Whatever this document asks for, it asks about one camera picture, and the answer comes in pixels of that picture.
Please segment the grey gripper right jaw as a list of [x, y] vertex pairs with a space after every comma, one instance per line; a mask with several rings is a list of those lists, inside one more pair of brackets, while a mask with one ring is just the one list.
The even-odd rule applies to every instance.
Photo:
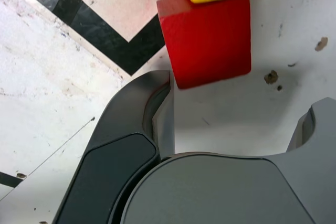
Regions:
[[266, 156], [315, 223], [335, 223], [335, 100], [314, 103], [301, 125], [302, 144]]

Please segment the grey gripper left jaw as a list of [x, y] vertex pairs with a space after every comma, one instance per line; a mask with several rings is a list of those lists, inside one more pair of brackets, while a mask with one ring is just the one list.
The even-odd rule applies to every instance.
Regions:
[[173, 75], [150, 71], [107, 104], [54, 223], [119, 223], [136, 184], [174, 152]]

